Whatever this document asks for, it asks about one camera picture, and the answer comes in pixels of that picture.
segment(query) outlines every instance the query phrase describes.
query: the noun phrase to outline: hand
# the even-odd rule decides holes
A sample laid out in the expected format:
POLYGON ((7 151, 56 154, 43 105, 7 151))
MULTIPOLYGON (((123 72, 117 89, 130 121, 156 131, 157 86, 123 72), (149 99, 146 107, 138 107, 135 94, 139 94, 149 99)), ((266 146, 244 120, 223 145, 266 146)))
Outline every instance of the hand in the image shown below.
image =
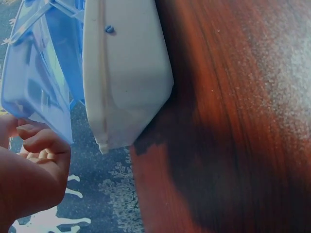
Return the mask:
POLYGON ((69 165, 70 146, 47 125, 0 116, 0 232, 17 218, 59 204, 69 165), (17 134, 24 143, 14 154, 8 138, 17 134))

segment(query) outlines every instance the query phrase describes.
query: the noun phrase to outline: blue plastic container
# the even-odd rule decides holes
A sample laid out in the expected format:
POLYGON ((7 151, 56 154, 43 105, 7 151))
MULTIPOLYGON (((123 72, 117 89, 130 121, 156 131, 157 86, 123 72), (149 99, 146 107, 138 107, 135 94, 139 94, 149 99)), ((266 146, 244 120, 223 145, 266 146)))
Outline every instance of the blue plastic container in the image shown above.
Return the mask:
POLYGON ((17 118, 48 124, 72 143, 69 90, 84 100, 83 0, 24 0, 8 45, 1 104, 17 118))

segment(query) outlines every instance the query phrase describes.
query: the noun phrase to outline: wooden table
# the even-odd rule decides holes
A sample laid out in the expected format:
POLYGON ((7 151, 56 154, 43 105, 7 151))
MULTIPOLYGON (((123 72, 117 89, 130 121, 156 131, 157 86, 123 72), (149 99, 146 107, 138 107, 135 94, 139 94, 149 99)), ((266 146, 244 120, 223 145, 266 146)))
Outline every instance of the wooden table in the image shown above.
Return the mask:
POLYGON ((175 87, 131 148, 146 232, 311 232, 311 1, 156 6, 175 87))

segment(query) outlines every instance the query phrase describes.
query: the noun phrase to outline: fingernail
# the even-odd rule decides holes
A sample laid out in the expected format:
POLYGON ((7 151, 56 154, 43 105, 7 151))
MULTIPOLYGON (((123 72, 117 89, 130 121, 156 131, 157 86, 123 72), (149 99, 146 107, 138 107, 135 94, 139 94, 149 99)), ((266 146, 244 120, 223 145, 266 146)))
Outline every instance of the fingernail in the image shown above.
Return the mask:
POLYGON ((24 130, 24 131, 31 131, 33 128, 34 128, 33 125, 21 125, 21 126, 18 126, 16 129, 24 130))

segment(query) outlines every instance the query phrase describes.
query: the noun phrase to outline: plastic lid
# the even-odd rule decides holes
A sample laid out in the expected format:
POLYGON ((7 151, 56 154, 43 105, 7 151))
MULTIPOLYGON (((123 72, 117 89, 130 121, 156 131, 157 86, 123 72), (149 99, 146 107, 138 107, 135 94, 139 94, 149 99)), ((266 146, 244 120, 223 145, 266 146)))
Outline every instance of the plastic lid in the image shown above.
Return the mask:
MULTIPOLYGON (((12 35, 44 4, 21 4, 12 35)), ((20 43, 9 44, 2 72, 1 104, 17 118, 46 123, 72 143, 69 90, 55 54, 45 16, 20 43)))

